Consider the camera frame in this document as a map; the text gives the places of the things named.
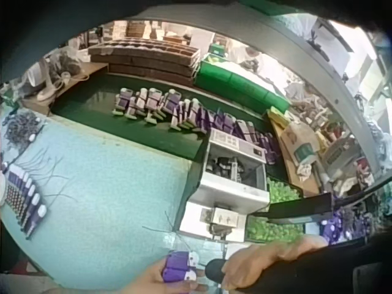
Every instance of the metal frame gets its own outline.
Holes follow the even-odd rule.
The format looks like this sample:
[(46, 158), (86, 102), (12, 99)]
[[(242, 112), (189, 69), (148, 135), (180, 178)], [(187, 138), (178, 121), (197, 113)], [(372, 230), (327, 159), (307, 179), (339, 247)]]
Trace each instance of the metal frame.
[(374, 175), (378, 177), (380, 165), (371, 131), (340, 76), (308, 43), (273, 18), (234, 3), (229, 6), (155, 6), (129, 19), (162, 20), (207, 29), (239, 40), (277, 59), (325, 97), (358, 140)]

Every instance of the light blue table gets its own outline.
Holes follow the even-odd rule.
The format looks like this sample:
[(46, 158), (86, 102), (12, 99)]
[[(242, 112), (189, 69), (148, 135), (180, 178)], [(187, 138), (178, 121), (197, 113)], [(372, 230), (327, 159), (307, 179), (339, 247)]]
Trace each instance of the light blue table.
[[(13, 211), (7, 205), (1, 209), (6, 229), (48, 275), (63, 287), (118, 289), (169, 250), (186, 249), (183, 239), (202, 263), (222, 257), (219, 243), (180, 239), (168, 232), (165, 211), (173, 222), (187, 160), (73, 124), (49, 119), (19, 162), (46, 147), (52, 160), (63, 157), (55, 174), (71, 179), (63, 193), (74, 200), (58, 197), (30, 241)], [(13, 155), (6, 151), (5, 160)], [(41, 187), (42, 195), (57, 194), (65, 183), (52, 179)], [(53, 199), (45, 201), (50, 205)]]

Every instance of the stacked boxes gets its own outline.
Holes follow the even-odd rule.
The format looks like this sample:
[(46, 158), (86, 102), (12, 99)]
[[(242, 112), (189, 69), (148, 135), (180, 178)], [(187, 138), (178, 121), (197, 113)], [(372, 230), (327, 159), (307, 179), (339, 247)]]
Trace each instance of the stacked boxes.
[(89, 48), (92, 62), (109, 63), (109, 72), (156, 78), (192, 86), (200, 50), (159, 40), (125, 38)]

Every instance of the white machine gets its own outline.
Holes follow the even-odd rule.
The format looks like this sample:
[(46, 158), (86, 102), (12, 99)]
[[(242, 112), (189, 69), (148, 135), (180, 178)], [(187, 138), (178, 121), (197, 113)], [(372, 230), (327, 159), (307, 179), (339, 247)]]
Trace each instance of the white machine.
[(263, 148), (211, 129), (189, 170), (175, 229), (243, 242), (246, 216), (270, 203), (265, 164)]

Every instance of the sleeve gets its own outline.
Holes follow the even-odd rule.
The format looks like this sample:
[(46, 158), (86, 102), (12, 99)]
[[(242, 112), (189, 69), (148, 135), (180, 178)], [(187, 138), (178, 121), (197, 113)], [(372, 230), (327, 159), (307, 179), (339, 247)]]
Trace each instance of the sleeve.
[(258, 57), (256, 57), (258, 61), (258, 68), (257, 68), (257, 74), (260, 76), (263, 76), (263, 69), (264, 69), (264, 59), (263, 59), (263, 54), (260, 53)]
[(237, 63), (238, 61), (238, 47), (231, 47), (228, 50), (227, 60)]

